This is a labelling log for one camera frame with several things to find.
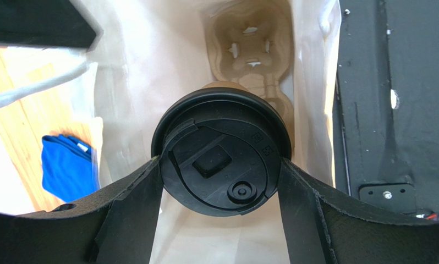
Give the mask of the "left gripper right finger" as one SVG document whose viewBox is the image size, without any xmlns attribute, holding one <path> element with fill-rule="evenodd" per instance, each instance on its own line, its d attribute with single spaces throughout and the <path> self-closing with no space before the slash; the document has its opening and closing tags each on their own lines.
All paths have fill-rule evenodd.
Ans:
<svg viewBox="0 0 439 264">
<path fill-rule="evenodd" d="M 439 263 L 439 222 L 364 203 L 286 158 L 278 198 L 291 263 Z"/>
</svg>

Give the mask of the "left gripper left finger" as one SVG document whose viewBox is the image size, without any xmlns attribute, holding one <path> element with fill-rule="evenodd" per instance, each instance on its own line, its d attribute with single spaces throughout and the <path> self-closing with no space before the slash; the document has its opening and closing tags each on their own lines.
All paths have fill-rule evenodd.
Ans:
<svg viewBox="0 0 439 264">
<path fill-rule="evenodd" d="M 53 211 L 0 213 L 0 263 L 149 263 L 162 189 L 153 158 Z"/>
</svg>

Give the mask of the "single pulp cup carrier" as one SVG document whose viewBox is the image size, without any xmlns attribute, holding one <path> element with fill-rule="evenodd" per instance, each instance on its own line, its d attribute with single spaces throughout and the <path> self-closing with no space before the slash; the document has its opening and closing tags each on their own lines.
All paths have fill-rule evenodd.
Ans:
<svg viewBox="0 0 439 264">
<path fill-rule="evenodd" d="M 294 142 L 294 108 L 279 88 L 293 54 L 291 17 L 282 1 L 242 1 L 207 25 L 208 60 L 218 81 L 245 87 L 272 105 Z"/>
</svg>

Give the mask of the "single brown paper cup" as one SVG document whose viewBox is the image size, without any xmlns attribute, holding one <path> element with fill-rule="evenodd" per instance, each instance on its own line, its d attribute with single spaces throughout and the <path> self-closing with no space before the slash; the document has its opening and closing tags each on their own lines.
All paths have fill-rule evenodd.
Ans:
<svg viewBox="0 0 439 264">
<path fill-rule="evenodd" d="M 244 86 L 232 81 L 214 81 L 203 86 L 202 88 L 206 89 L 206 88 L 217 88 L 217 87 L 233 88 L 233 89 L 247 91 L 247 89 Z"/>
</svg>

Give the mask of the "black cup lid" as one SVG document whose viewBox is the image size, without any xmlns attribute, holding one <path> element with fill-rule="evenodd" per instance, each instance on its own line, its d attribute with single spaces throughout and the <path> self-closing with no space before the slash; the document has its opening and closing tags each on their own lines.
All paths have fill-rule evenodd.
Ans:
<svg viewBox="0 0 439 264">
<path fill-rule="evenodd" d="M 165 190 L 197 213 L 250 213 L 277 191 L 281 160 L 292 155 L 278 112 L 250 92 L 210 87 L 187 94 L 153 134 Z"/>
</svg>

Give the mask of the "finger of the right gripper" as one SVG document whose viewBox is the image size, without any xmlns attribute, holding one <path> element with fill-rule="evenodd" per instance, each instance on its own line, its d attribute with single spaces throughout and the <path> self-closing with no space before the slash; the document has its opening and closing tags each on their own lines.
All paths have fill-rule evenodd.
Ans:
<svg viewBox="0 0 439 264">
<path fill-rule="evenodd" d="M 79 1 L 0 1 L 0 46 L 90 48 L 96 39 Z"/>
</svg>

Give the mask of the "brown paper bag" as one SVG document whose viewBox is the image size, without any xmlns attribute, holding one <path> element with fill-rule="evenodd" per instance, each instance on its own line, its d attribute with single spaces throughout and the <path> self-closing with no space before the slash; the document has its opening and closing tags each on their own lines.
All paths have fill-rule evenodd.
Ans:
<svg viewBox="0 0 439 264">
<path fill-rule="evenodd" d="M 67 204 L 42 187 L 42 137 L 89 144 L 100 189 L 152 156 L 165 111 L 216 81 L 206 30 L 218 12 L 242 1 L 79 1 L 97 24 L 90 48 L 0 46 L 0 200 L 19 209 Z M 333 184 L 331 102 L 341 8 L 338 1 L 282 1 L 293 54 L 279 88 L 294 108 L 292 160 Z M 149 263 L 289 263 L 278 194 L 244 215 L 196 213 L 162 189 Z"/>
</svg>

